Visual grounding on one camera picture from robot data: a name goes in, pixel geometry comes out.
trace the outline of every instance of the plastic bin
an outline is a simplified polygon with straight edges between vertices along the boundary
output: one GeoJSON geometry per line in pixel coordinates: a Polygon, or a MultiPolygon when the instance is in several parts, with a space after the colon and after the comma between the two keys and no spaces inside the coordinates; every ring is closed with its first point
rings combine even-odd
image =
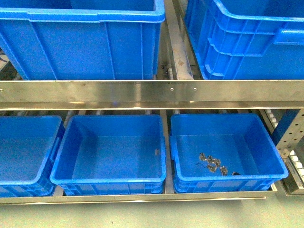
{"type": "Polygon", "coordinates": [[[304,79],[302,0],[189,0],[185,20],[205,79],[304,79]]]}
{"type": "Polygon", "coordinates": [[[0,197],[48,196],[64,128],[61,118],[0,117],[0,197]]]}
{"type": "Polygon", "coordinates": [[[162,193],[165,157],[157,115],[74,116],[50,179],[68,196],[162,193]]]}
{"type": "Polygon", "coordinates": [[[288,176],[255,114],[175,115],[171,127],[177,193],[268,190],[275,181],[288,176]],[[208,161],[200,159],[201,153],[220,159],[227,176],[220,167],[210,171],[208,161]]]}
{"type": "Polygon", "coordinates": [[[163,0],[0,0],[0,47],[23,79],[152,79],[163,0]]]}

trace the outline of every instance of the metal bar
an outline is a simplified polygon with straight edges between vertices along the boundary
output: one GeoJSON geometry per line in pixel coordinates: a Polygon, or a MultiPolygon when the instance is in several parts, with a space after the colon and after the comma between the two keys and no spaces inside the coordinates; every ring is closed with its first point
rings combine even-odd
{"type": "Polygon", "coordinates": [[[165,0],[166,23],[173,51],[174,69],[178,80],[193,79],[186,47],[181,37],[178,18],[172,0],[165,0]]]}
{"type": "Polygon", "coordinates": [[[72,118],[73,115],[75,115],[75,111],[74,110],[70,110],[67,112],[66,114],[66,118],[65,118],[65,121],[63,123],[64,127],[66,128],[67,125],[68,125],[68,122],[70,121],[70,119],[72,118]]]}
{"type": "Polygon", "coordinates": [[[287,196],[304,195],[304,184],[302,178],[299,176],[292,160],[287,158],[285,164],[287,166],[289,176],[283,179],[282,183],[287,196]]]}
{"type": "Polygon", "coordinates": [[[105,196],[51,196],[0,198],[0,205],[14,204],[71,204],[71,203],[117,203],[155,201],[200,201],[200,200],[248,200],[265,199],[277,192],[275,185],[268,191],[239,191],[191,194],[150,194],[150,195],[105,195],[105,196]]]}
{"type": "Polygon", "coordinates": [[[64,190],[62,187],[60,186],[56,186],[55,188],[55,191],[53,193],[53,197],[56,197],[56,196],[63,196],[64,195],[64,190]]]}
{"type": "Polygon", "coordinates": [[[171,165],[171,153],[170,153],[170,144],[169,144],[169,129],[168,129],[168,119],[167,119],[167,111],[160,110],[160,115],[162,117],[162,125],[163,131],[165,135],[165,142],[166,142],[166,181],[165,181],[165,193],[173,194],[173,174],[172,174],[172,165],[171,165]]]}
{"type": "Polygon", "coordinates": [[[0,82],[0,110],[242,108],[304,108],[304,81],[0,82]]]}
{"type": "Polygon", "coordinates": [[[197,60],[194,55],[194,51],[191,46],[189,35],[187,33],[187,28],[186,28],[185,22],[184,22],[185,11],[182,7],[181,0],[173,0],[173,4],[175,6],[176,16],[179,19],[180,33],[181,33],[181,36],[183,38],[183,41],[184,41],[184,44],[186,47],[186,53],[188,56],[188,60],[189,60],[191,66],[197,66],[197,60]]]}

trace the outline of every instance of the metal shelf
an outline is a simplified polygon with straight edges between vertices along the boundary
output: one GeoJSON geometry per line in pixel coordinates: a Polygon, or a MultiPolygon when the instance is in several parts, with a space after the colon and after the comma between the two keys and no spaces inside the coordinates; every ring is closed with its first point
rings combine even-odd
{"type": "Polygon", "coordinates": [[[0,110],[242,108],[304,108],[304,81],[0,81],[0,110]]]}
{"type": "Polygon", "coordinates": [[[175,194],[168,141],[168,109],[304,108],[304,80],[204,81],[196,71],[179,0],[165,0],[160,67],[150,81],[0,81],[0,111],[15,110],[161,110],[167,146],[163,194],[0,198],[0,204],[59,204],[143,201],[264,199],[268,191],[175,194]]]}
{"type": "Polygon", "coordinates": [[[202,201],[202,200],[249,200],[265,199],[277,192],[275,185],[269,191],[217,192],[192,194],[154,195],[108,195],[108,196],[52,196],[0,198],[0,205],[28,204],[73,204],[73,203],[118,203],[118,202],[157,202],[157,201],[202,201]]]}

